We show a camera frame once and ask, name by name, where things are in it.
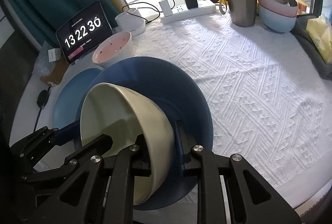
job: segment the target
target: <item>stacked bowls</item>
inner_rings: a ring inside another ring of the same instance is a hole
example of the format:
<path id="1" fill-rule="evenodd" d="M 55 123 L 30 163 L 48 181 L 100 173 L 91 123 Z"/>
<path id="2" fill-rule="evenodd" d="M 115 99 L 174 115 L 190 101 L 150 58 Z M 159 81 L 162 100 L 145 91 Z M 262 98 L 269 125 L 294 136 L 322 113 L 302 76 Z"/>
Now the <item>stacked bowls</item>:
<path id="1" fill-rule="evenodd" d="M 258 13 L 263 23 L 277 33 L 289 32 L 296 22 L 296 0 L 258 0 Z"/>

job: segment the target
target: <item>silver screw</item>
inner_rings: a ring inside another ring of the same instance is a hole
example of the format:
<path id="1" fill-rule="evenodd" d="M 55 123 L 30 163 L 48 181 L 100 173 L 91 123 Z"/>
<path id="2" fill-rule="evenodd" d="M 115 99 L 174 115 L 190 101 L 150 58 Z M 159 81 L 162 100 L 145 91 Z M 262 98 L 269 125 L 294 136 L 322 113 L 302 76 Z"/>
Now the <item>silver screw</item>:
<path id="1" fill-rule="evenodd" d="M 76 165 L 76 163 L 77 163 L 77 160 L 76 160 L 76 159 L 72 159 L 71 161 L 69 161 L 69 164 L 70 164 L 71 166 Z"/>
<path id="2" fill-rule="evenodd" d="M 194 150 L 195 150 L 196 152 L 203 151 L 203 149 L 204 149 L 204 147 L 201 146 L 201 145 L 199 145 L 199 144 L 194 145 Z"/>
<path id="3" fill-rule="evenodd" d="M 139 150 L 139 146 L 137 144 L 133 144 L 133 145 L 131 145 L 129 147 L 129 150 L 133 151 L 133 152 L 138 151 Z"/>
<path id="4" fill-rule="evenodd" d="M 242 160 L 242 156 L 239 155 L 239 154 L 234 154 L 234 155 L 232 156 L 232 159 L 233 159 L 234 161 L 241 161 L 241 160 Z"/>
<path id="5" fill-rule="evenodd" d="M 90 160 L 91 160 L 93 163 L 97 163 L 97 162 L 99 162 L 101 159 L 102 159 L 102 158 L 101 158 L 100 156 L 92 156 Z"/>

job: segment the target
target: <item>brown cardboard box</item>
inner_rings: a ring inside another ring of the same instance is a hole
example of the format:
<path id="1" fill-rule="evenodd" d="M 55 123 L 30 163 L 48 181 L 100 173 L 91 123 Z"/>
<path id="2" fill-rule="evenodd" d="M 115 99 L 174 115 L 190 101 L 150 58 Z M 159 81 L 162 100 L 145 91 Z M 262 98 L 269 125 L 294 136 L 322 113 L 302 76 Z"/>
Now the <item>brown cardboard box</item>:
<path id="1" fill-rule="evenodd" d="M 67 69 L 69 67 L 69 64 L 66 62 L 63 56 L 56 61 L 54 70 L 52 73 L 48 76 L 42 77 L 40 80 L 43 81 L 47 85 L 52 85 L 52 84 L 60 84 L 62 81 L 62 78 L 64 74 L 66 73 Z"/>

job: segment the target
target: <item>textured tablecloth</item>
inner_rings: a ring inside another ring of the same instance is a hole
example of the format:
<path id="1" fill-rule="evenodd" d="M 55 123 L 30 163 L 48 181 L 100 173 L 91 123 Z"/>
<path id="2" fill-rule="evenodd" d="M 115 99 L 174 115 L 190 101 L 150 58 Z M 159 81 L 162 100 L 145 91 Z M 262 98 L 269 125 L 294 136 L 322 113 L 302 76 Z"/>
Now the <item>textured tablecloth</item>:
<path id="1" fill-rule="evenodd" d="M 156 21 L 133 39 L 137 56 L 170 61 L 198 84 L 212 114 L 215 153 L 243 155 L 293 207 L 332 178 L 332 82 L 319 77 L 293 35 L 269 31 L 259 18 L 238 27 L 216 13 Z M 134 215 L 192 223 L 196 201 L 194 189 L 171 206 L 180 216 L 167 208 Z"/>

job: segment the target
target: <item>blue plate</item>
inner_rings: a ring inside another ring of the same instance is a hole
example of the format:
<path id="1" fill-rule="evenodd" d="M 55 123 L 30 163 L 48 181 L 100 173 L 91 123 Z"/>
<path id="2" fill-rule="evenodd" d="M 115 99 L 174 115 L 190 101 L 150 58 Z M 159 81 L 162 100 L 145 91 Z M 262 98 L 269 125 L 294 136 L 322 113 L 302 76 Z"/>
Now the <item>blue plate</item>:
<path id="1" fill-rule="evenodd" d="M 71 79 L 61 91 L 53 108 L 52 124 L 54 128 L 63 128 L 80 119 L 80 103 L 88 92 L 94 78 L 101 73 L 99 69 L 87 69 Z"/>
<path id="2" fill-rule="evenodd" d="M 174 130 L 175 121 L 182 120 L 186 133 L 194 136 L 198 144 L 212 149 L 213 127 L 208 104 L 196 83 L 176 65 L 153 57 L 131 57 L 105 69 L 89 88 L 103 82 L 130 88 L 153 100 L 167 115 Z M 181 172 L 181 164 L 174 155 L 164 183 L 135 209 L 163 208 L 187 195 L 197 179 L 184 178 Z"/>

